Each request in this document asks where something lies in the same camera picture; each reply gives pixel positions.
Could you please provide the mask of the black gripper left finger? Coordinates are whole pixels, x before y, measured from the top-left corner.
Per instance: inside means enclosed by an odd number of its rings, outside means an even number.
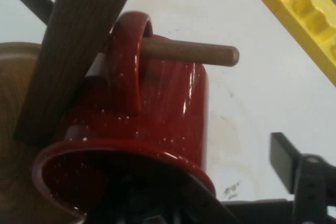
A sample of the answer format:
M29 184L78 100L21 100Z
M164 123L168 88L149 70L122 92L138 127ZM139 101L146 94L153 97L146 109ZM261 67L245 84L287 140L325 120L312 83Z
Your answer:
M87 223L237 223L235 215L190 175L172 170L110 183Z

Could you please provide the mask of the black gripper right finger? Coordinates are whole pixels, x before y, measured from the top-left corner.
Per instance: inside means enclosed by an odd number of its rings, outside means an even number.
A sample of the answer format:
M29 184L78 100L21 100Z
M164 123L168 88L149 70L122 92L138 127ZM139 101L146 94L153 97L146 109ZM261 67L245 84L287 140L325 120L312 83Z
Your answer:
M270 163L292 202L292 223L335 223L335 166L321 156L303 154L281 132L270 135Z

